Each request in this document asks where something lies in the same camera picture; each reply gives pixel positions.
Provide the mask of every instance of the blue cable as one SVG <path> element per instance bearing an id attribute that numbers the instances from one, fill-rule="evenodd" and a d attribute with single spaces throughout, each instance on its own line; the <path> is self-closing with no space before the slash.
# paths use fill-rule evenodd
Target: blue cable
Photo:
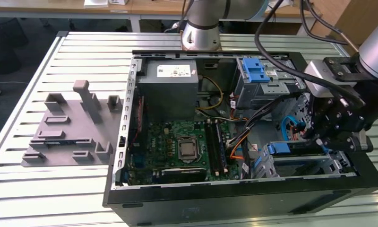
<path id="1" fill-rule="evenodd" d="M 298 121 L 295 120 L 295 118 L 292 116 L 286 116 L 282 120 L 282 125 L 281 125 L 281 128 L 282 128 L 282 135 L 283 135 L 283 140 L 285 141 L 288 141 L 288 137 L 287 137 L 287 133 L 285 131 L 285 125 L 286 125 L 286 120 L 290 120 L 294 124 L 298 124 Z"/>

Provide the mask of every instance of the white cable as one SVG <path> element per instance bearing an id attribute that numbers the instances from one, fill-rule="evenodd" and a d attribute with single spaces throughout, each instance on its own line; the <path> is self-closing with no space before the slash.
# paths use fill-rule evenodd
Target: white cable
<path id="1" fill-rule="evenodd" d="M 205 115 L 201 111 L 197 111 L 197 112 L 201 113 L 206 118 L 222 119 L 222 120 L 229 121 L 229 122 L 238 122 L 235 120 L 231 120 L 231 119 L 227 119 L 227 118 L 223 118 L 223 117 L 210 117 L 210 116 Z"/>
<path id="2" fill-rule="evenodd" d="M 0 84 L 29 84 L 29 83 L 19 81 L 7 81 L 7 82 L 0 82 Z"/>
<path id="3" fill-rule="evenodd" d="M 163 32 L 167 32 L 167 31 L 170 31 L 170 30 L 174 30 L 174 29 L 177 29 L 177 27 L 178 27 L 178 22 L 175 22 L 175 23 L 171 25 L 171 27 L 170 27 L 169 29 L 166 29 Z"/>

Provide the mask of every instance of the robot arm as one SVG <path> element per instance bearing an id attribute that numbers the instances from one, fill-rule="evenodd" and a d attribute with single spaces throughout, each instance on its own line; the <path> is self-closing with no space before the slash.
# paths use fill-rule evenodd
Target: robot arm
<path id="1" fill-rule="evenodd" d="M 219 19 L 250 19 L 255 14 L 263 13 L 267 2 L 267 0 L 190 0 L 189 20 L 182 34 L 183 48 L 217 50 L 221 47 Z M 359 53 L 352 57 L 327 57 L 322 61 L 314 60 L 304 73 L 346 89 L 363 105 L 348 103 L 326 87 L 306 81 L 311 93 L 307 104 L 311 126 L 303 138 L 310 144 L 316 142 L 328 149 L 348 152 L 372 151 L 366 131 L 378 119 L 378 27 L 359 47 Z"/>
<path id="2" fill-rule="evenodd" d="M 366 131 L 378 119 L 378 27 L 352 57 L 311 61 L 306 73 L 348 89 L 364 102 L 360 108 L 332 98 L 323 87 L 307 82 L 311 92 L 311 127 L 304 139 L 318 140 L 330 149 L 371 152 Z"/>
<path id="3" fill-rule="evenodd" d="M 265 12 L 269 0 L 190 0 L 182 34 L 186 50 L 217 50 L 219 19 L 251 19 Z"/>

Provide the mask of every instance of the blue plastic clip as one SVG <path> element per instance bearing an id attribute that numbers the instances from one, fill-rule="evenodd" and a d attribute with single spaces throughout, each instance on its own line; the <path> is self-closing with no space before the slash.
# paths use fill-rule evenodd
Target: blue plastic clip
<path id="1" fill-rule="evenodd" d="M 273 154 L 290 154 L 288 145 L 286 143 L 271 143 L 267 145 L 269 153 Z"/>
<path id="2" fill-rule="evenodd" d="M 249 75 L 250 83 L 269 83 L 270 77 L 265 74 L 265 67 L 258 58 L 243 58 L 243 69 Z"/>

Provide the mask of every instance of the yellow wire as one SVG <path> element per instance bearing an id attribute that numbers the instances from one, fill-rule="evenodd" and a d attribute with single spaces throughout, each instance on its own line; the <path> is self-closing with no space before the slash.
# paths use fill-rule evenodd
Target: yellow wire
<path id="1" fill-rule="evenodd" d="M 202 77 L 205 77 L 214 84 L 214 86 L 218 88 L 218 91 L 219 91 L 219 101 L 213 106 L 197 107 L 195 109 L 197 110 L 210 110 L 210 109 L 215 108 L 217 106 L 219 106 L 219 104 L 222 103 L 223 94 L 222 94 L 222 90 L 221 90 L 219 86 L 217 85 L 217 83 L 209 77 L 206 77 L 206 76 L 202 76 Z"/>

